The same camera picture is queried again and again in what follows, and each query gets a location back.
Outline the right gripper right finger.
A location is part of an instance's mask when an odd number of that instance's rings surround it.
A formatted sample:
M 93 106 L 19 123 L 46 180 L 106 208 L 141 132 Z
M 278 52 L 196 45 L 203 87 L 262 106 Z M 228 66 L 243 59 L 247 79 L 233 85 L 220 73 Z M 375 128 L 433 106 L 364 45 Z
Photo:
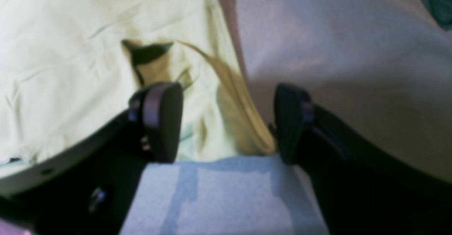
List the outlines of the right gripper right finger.
M 281 159 L 310 177 L 332 235 L 450 235 L 451 183 L 388 155 L 300 87 L 273 100 Z

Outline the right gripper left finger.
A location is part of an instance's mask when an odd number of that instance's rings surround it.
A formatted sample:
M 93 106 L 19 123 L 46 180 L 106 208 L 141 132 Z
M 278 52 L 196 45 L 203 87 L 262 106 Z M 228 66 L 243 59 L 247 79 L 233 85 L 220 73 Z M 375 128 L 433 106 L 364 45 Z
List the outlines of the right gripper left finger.
M 39 235 L 117 235 L 149 163 L 175 161 L 183 89 L 160 82 L 77 145 L 1 179 L 1 220 Z

